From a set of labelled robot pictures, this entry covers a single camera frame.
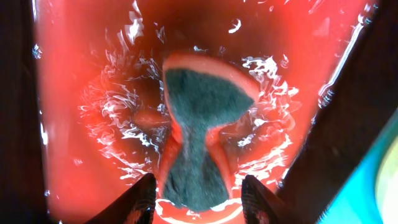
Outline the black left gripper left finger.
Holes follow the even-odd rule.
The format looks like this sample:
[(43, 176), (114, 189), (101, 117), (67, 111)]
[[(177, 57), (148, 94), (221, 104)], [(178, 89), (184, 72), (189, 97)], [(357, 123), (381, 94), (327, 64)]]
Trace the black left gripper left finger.
[(86, 224), (152, 224), (156, 179), (148, 173)]

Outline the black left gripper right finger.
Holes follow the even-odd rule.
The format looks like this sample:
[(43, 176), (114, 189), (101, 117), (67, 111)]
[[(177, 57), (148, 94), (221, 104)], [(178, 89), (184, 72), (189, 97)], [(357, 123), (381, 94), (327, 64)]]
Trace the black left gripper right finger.
[(245, 176), (241, 188), (245, 224), (294, 224), (299, 218), (253, 175)]

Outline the yellow plate back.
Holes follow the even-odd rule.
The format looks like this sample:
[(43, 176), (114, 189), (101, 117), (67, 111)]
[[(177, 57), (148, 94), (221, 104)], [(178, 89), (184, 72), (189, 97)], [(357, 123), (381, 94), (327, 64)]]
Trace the yellow plate back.
[(376, 202), (384, 224), (397, 224), (397, 145), (383, 157), (375, 188)]

